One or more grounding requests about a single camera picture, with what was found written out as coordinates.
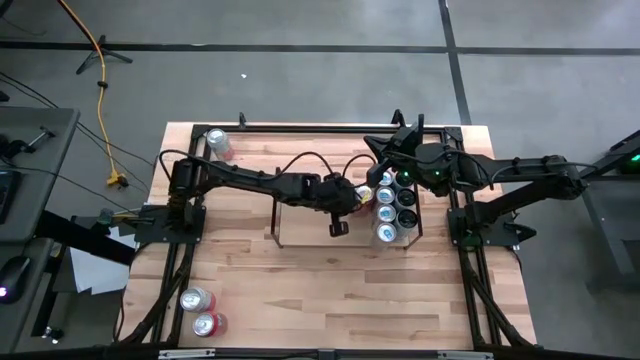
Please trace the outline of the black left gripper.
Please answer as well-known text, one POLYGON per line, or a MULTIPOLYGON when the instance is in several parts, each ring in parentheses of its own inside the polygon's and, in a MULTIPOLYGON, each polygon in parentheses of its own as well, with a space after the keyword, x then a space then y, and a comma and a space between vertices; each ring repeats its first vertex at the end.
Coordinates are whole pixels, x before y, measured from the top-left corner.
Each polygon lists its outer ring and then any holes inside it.
POLYGON ((356 205, 354 188, 370 186, 369 181, 352 184, 346 178, 332 178, 320 184, 320 209, 328 211, 331 218, 329 234, 340 237, 349 233, 349 224, 342 217, 356 213, 361 209, 356 205))

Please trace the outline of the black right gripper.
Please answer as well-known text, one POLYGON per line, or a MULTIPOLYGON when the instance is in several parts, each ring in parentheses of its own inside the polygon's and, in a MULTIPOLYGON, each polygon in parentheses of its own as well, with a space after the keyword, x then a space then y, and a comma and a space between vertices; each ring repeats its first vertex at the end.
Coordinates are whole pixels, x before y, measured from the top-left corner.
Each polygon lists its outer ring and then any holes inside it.
POLYGON ((363 140, 368 143, 367 146, 371 150, 376 159, 376 164, 367 171, 367 184, 377 185, 383 178, 383 173, 387 170, 397 172, 399 163, 401 165, 417 165, 427 164, 428 158, 425 155, 419 155, 417 148, 423 144, 424 132, 424 114, 418 115, 417 121, 407 127, 398 130, 397 128, 392 134, 382 137, 379 134, 366 135, 363 140), (381 143, 400 143, 400 147, 391 144, 381 143), (392 152, 400 152, 404 154, 399 161, 392 152))

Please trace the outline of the red beverage can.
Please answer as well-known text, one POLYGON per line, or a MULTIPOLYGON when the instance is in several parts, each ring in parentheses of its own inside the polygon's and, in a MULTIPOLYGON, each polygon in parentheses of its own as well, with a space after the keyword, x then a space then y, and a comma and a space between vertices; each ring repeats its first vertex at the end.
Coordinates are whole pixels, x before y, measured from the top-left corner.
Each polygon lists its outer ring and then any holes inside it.
POLYGON ((375 191, 367 185, 362 185, 357 187, 355 192, 359 204, 356 206, 352 216, 367 216, 371 213, 372 208, 375 205, 375 191))
POLYGON ((218 312, 203 312, 193 322, 192 329, 198 337, 221 336, 226 332, 228 320, 218 312))

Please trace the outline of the white and red can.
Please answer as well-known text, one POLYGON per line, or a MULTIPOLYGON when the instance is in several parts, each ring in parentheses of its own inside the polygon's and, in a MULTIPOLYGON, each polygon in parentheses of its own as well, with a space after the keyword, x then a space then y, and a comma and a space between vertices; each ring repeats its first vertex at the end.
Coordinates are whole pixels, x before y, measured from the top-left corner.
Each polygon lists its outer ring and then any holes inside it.
POLYGON ((234 150, 231 146, 230 139, 222 129, 213 128, 208 131, 206 134, 206 142, 218 160, 228 162, 233 159, 234 150))

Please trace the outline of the black metal cart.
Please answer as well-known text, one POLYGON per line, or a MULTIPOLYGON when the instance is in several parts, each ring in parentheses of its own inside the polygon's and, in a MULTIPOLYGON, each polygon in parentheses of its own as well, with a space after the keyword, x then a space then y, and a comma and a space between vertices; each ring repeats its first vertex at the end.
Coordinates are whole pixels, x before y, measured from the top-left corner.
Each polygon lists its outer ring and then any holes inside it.
POLYGON ((559 148, 580 162, 587 189, 573 201, 552 201, 552 233, 577 261, 591 293, 640 293, 640 130, 606 146, 571 136, 559 148))

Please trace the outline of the white paper sheets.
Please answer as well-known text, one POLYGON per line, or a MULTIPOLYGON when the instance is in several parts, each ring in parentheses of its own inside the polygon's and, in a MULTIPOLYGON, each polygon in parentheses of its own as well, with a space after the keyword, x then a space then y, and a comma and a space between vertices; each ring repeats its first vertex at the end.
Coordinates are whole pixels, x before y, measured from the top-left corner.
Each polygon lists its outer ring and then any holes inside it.
POLYGON ((70 250, 73 275, 78 293, 91 295, 122 290, 128 283, 130 267, 87 252, 70 250))

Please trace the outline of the black tripod stand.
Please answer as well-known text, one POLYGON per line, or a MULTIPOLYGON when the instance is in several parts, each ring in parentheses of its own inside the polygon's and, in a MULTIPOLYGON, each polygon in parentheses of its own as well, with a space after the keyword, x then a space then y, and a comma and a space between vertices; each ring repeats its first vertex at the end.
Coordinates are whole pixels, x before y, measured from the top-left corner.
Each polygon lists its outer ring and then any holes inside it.
MULTIPOLYGON (((127 56, 121 55, 117 52, 114 52, 112 50, 109 50, 105 47, 106 44, 106 36, 105 35, 101 35, 97 41, 97 44, 99 45, 99 48, 101 50, 102 56, 106 57, 106 56, 111 56, 113 58, 116 58, 124 63, 128 63, 131 64, 133 62, 133 60, 127 56)), ((100 60, 100 56, 98 54, 97 50, 92 50, 89 55, 85 58, 85 60, 82 62, 82 64, 77 68, 76 70, 76 74, 80 75, 82 74, 85 70, 87 70, 94 62, 99 61, 100 60)))

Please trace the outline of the grey side desk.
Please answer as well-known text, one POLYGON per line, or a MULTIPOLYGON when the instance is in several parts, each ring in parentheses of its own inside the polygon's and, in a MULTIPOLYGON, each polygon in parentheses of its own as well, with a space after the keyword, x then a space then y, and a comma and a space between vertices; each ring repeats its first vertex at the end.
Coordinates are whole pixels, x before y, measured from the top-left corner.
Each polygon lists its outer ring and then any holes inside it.
POLYGON ((20 153, 12 160, 22 179, 6 221, 0 224, 0 267, 18 255, 30 259, 23 294, 12 304, 0 304, 0 354, 17 346, 53 246, 51 240, 33 235, 79 116, 76 109, 0 106, 0 134, 10 140, 37 141, 33 153, 20 153))

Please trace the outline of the black desk clamp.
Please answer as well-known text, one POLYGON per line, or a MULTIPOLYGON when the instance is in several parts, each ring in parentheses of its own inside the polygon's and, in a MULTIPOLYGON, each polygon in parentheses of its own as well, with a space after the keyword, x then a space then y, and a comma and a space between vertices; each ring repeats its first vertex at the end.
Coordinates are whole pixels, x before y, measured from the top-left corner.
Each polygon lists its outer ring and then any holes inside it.
POLYGON ((40 142, 56 136, 54 132, 44 126, 41 126, 40 130, 41 133, 30 142, 20 139, 9 140, 6 135, 0 134, 0 159, 11 160, 19 153, 34 153, 40 142))

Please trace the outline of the black keyboard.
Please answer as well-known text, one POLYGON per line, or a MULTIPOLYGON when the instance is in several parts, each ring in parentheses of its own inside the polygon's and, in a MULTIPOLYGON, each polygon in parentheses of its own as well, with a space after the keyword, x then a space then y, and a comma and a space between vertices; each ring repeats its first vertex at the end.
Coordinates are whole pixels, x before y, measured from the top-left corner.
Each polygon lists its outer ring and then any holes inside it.
POLYGON ((4 224, 21 181, 21 173, 0 171, 0 224, 4 224))

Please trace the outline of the black computer mouse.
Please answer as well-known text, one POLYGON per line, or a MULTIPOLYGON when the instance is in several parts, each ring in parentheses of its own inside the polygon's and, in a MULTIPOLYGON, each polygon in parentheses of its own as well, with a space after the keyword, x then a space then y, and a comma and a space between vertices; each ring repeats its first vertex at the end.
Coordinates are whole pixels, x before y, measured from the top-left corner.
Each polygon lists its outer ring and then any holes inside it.
POLYGON ((0 268, 1 304, 11 304, 20 299, 24 293, 30 265, 30 258, 20 255, 10 258, 0 268))

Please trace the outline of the clear tray with dark frame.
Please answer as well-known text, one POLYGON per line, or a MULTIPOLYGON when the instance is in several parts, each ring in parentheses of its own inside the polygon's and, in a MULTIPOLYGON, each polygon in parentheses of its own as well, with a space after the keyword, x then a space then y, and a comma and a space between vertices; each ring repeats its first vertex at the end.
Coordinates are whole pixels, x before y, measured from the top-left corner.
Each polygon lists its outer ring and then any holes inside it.
MULTIPOLYGON (((391 188, 396 193, 402 189, 394 185, 391 188)), ((420 200, 415 185, 408 187, 417 195, 416 204, 410 208, 398 207, 394 202, 396 212, 402 209, 411 209, 417 213, 418 224, 406 236, 399 236, 389 247, 402 249, 410 248, 424 235, 420 214, 420 200)), ((271 215, 270 236, 276 244, 283 247, 344 247, 364 248, 372 247, 371 238, 373 229, 382 223, 375 219, 375 210, 381 205, 376 201, 372 211, 367 216, 354 217, 352 214, 342 218, 349 224, 349 233, 340 237, 331 237, 329 234, 330 215, 314 211, 309 208, 291 207, 278 202, 273 203, 271 215)))

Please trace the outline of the black aluminium rig frame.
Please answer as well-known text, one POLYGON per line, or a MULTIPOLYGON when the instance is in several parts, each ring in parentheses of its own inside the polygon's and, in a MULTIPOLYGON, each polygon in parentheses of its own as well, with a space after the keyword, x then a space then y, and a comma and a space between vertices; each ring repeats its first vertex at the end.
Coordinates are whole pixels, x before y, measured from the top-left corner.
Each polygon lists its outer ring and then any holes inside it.
MULTIPOLYGON (((272 172, 304 151, 341 171, 368 152, 364 134, 331 125, 298 133, 230 135, 239 166, 272 172)), ((200 338, 183 316, 183 347, 462 349, 472 347, 459 255, 449 240, 447 198, 420 191, 424 235, 409 250, 284 247, 270 238, 272 200, 229 188, 205 200, 204 239, 190 284, 215 293, 230 321, 223 336, 200 338)), ((168 244, 149 245, 134 262, 124 295, 121 337, 131 334, 160 291, 168 244)), ((520 266, 502 248, 485 250, 494 299, 520 334, 536 342, 520 266)))

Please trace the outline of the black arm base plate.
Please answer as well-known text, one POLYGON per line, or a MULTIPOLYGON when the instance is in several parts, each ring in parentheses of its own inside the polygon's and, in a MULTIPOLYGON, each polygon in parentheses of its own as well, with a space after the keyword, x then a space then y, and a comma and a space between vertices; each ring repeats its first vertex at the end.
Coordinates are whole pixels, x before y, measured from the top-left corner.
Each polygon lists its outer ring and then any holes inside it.
POLYGON ((135 221, 135 241, 196 244, 202 238, 205 218, 204 206, 188 205, 183 211, 178 211, 167 205, 145 205, 135 221))
POLYGON ((518 245, 520 240, 513 228, 511 214, 499 217, 495 222, 473 228, 467 221, 463 208, 449 209, 447 212, 448 229, 451 242, 455 246, 502 246, 518 245))

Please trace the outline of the silver metal bracket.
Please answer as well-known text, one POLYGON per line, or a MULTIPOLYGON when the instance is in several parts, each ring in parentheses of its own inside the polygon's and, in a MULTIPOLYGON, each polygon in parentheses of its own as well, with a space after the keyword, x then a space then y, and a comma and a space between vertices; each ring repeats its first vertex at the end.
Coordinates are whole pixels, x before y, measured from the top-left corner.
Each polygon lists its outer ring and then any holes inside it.
POLYGON ((438 360, 494 360, 494 355, 475 351, 438 351, 438 360))
POLYGON ((167 349, 158 354, 158 360, 198 360, 214 358, 214 349, 167 349))

